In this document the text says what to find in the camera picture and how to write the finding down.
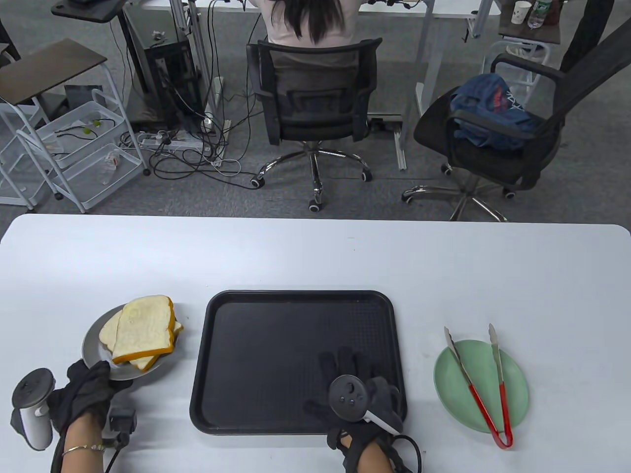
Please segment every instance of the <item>metal tongs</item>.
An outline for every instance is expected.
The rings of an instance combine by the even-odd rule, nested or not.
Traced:
[[[497,334],[495,333],[495,327],[492,324],[488,324],[488,334],[491,337],[491,347],[493,349],[493,358],[495,359],[495,365],[497,366],[497,379],[500,384],[500,399],[502,401],[502,417],[504,418],[504,435],[506,436],[506,443],[504,443],[500,437],[500,433],[495,427],[493,423],[493,419],[489,415],[478,391],[475,389],[473,382],[471,381],[471,377],[467,370],[464,369],[463,361],[460,359],[460,354],[456,349],[456,345],[454,345],[454,340],[451,338],[451,334],[447,327],[445,327],[445,338],[447,339],[447,346],[451,350],[451,353],[454,354],[456,361],[460,365],[460,370],[463,373],[464,379],[467,381],[469,385],[469,391],[471,391],[471,395],[473,396],[476,404],[478,405],[478,409],[482,413],[485,422],[487,423],[488,429],[491,431],[491,435],[493,436],[493,440],[498,447],[503,450],[512,447],[513,437],[512,430],[510,428],[510,416],[509,416],[509,403],[508,398],[506,397],[506,386],[504,384],[504,374],[502,373],[502,359],[500,358],[500,346],[497,341]]]

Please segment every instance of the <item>pink shirt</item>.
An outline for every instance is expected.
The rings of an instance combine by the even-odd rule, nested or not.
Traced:
[[[340,30],[336,25],[326,32],[324,38],[318,44],[314,44],[309,35],[308,15],[302,21],[302,38],[298,39],[293,29],[285,24],[285,4],[283,1],[278,1],[274,11],[274,22],[272,22],[272,9],[277,2],[273,0],[249,0],[252,5],[261,10],[261,16],[268,29],[268,41],[270,43],[301,48],[330,48],[353,44],[357,14],[359,13],[359,7],[364,1],[339,0],[342,7],[342,15],[344,16],[344,30]]]

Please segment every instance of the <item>red tong handle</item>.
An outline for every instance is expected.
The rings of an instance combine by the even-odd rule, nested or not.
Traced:
[[[502,401],[502,417],[504,418],[504,435],[506,436],[506,443],[502,441],[500,433],[493,423],[493,419],[491,419],[491,416],[489,415],[480,395],[478,394],[478,391],[475,389],[473,384],[469,385],[469,391],[471,391],[471,395],[475,399],[478,409],[482,413],[482,416],[484,417],[488,429],[491,431],[491,435],[493,436],[493,440],[495,440],[497,446],[502,450],[512,447],[513,437],[512,429],[510,428],[509,403],[508,398],[506,397],[506,386],[504,383],[500,384],[500,400]]]

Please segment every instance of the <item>chrome chair base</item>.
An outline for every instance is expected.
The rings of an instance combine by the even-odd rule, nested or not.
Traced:
[[[459,197],[458,204],[454,212],[451,214],[449,221],[458,221],[462,219],[463,212],[465,207],[472,202],[476,204],[479,208],[484,210],[487,214],[489,214],[494,220],[498,222],[508,222],[508,219],[502,215],[500,212],[495,210],[493,207],[488,205],[484,200],[482,200],[482,196],[492,192],[494,190],[499,190],[502,188],[499,184],[482,184],[479,185],[480,177],[474,174],[469,174],[469,177],[465,182],[462,182],[458,176],[454,173],[454,169],[449,165],[442,165],[442,171],[445,175],[452,177],[458,187],[436,187],[431,185],[417,185],[416,187],[412,187],[412,189],[408,189],[401,194],[401,200],[407,204],[411,203],[412,200],[416,197],[428,197],[430,199],[453,199],[455,197]],[[511,199],[515,196],[515,193],[504,189],[504,197],[506,199]]]
[[[346,158],[351,160],[354,163],[358,163],[362,166],[362,180],[364,182],[370,182],[372,180],[372,173],[370,172],[370,168],[366,164],[366,161],[361,159],[357,155],[348,155],[343,153],[342,151],[336,151],[333,149],[325,149],[320,148],[320,144],[322,142],[303,142],[302,151],[296,151],[295,153],[290,153],[288,155],[281,156],[276,158],[273,161],[265,164],[259,173],[250,180],[250,184],[255,189],[260,189],[265,185],[264,176],[271,169],[275,168],[279,164],[282,164],[286,161],[302,158],[304,156],[309,157],[309,162],[311,164],[311,175],[313,178],[313,190],[314,190],[314,198],[309,201],[309,210],[312,212],[319,212],[322,208],[322,181],[320,180],[320,169],[318,168],[318,157],[320,156],[335,156],[337,158]]]

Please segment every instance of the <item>bread slice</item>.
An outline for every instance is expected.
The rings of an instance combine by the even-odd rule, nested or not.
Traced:
[[[177,338],[178,334],[184,330],[184,326],[180,324],[177,320],[175,321],[175,327],[173,329],[173,335]],[[133,359],[130,361],[132,365],[138,368],[140,371],[149,371],[149,368],[153,366],[153,364],[158,361],[160,355],[154,356],[145,356],[143,358]]]
[[[121,314],[122,314],[122,310],[119,310],[117,313],[115,313],[112,316],[112,318],[110,318],[110,320],[108,320],[103,325],[103,327],[101,328],[101,331],[98,334],[98,339],[101,341],[103,345],[107,347],[107,349],[110,352],[114,351],[114,345],[116,344],[116,333],[118,331],[119,317],[121,316]],[[184,330],[184,326],[180,324],[180,322],[178,322],[176,319],[175,325],[173,328],[174,337],[177,338],[178,334],[182,330]],[[142,358],[132,359],[130,360],[130,363],[134,365],[136,368],[138,368],[140,371],[148,371],[153,366],[153,364],[156,361],[158,361],[159,357],[160,355],[144,356]]]
[[[112,361],[119,365],[147,356],[171,353],[174,348],[175,313],[166,296],[133,300],[119,316]]]
[[[116,344],[116,332],[118,331],[118,321],[121,314],[122,309],[115,313],[112,318],[103,325],[101,331],[98,333],[98,339],[110,352],[114,351],[114,345]]]

